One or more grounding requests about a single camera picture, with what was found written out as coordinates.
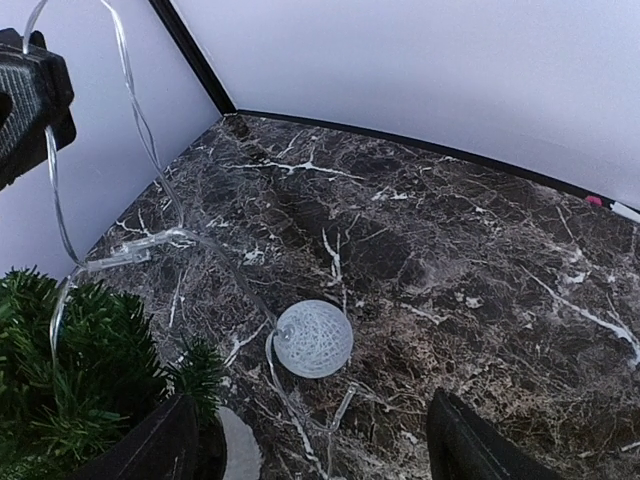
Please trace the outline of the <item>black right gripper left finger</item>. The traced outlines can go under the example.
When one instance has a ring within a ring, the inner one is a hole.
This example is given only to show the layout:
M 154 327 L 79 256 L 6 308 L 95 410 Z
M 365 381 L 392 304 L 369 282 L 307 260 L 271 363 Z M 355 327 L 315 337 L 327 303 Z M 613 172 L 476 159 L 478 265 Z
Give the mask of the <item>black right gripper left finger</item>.
M 72 479 L 191 479 L 198 450 L 193 397 L 174 394 L 106 453 Z

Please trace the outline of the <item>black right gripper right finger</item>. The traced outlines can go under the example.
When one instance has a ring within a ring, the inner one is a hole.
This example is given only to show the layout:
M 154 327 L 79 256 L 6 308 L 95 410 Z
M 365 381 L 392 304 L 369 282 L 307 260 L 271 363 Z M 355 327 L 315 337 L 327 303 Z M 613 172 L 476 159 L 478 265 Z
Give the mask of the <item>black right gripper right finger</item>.
M 426 419 L 434 479 L 558 479 L 560 475 L 501 436 L 459 397 L 438 388 Z

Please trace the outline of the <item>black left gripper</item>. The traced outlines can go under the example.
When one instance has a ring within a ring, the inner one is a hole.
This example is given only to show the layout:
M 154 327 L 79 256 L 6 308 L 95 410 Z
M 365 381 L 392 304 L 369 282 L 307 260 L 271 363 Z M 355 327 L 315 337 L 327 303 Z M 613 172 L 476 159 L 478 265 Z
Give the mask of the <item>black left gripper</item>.
M 70 111 L 74 100 L 64 58 L 46 48 L 35 31 L 29 52 L 13 28 L 1 31 L 1 186 L 11 185 L 47 159 L 45 129 L 53 130 L 56 147 L 76 139 Z

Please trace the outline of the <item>white tree pot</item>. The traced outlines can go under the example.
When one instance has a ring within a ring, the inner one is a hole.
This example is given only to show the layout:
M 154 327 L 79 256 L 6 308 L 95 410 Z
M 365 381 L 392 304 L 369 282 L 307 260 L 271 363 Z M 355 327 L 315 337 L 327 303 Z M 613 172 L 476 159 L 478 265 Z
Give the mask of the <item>white tree pot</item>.
M 226 443 L 224 480 L 259 480 L 263 456 L 252 428 L 233 410 L 218 409 Z

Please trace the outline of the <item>small green christmas tree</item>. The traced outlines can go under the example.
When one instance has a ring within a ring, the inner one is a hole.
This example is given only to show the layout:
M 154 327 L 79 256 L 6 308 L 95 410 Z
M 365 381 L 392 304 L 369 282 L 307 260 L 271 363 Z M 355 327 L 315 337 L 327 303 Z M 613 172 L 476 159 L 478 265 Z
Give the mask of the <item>small green christmas tree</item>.
M 142 299 L 103 282 L 73 289 L 55 348 L 60 288 L 31 270 L 1 279 L 1 476 L 64 479 L 113 447 L 172 393 L 196 403 L 199 432 L 216 424 L 223 372 L 205 339 L 160 362 Z

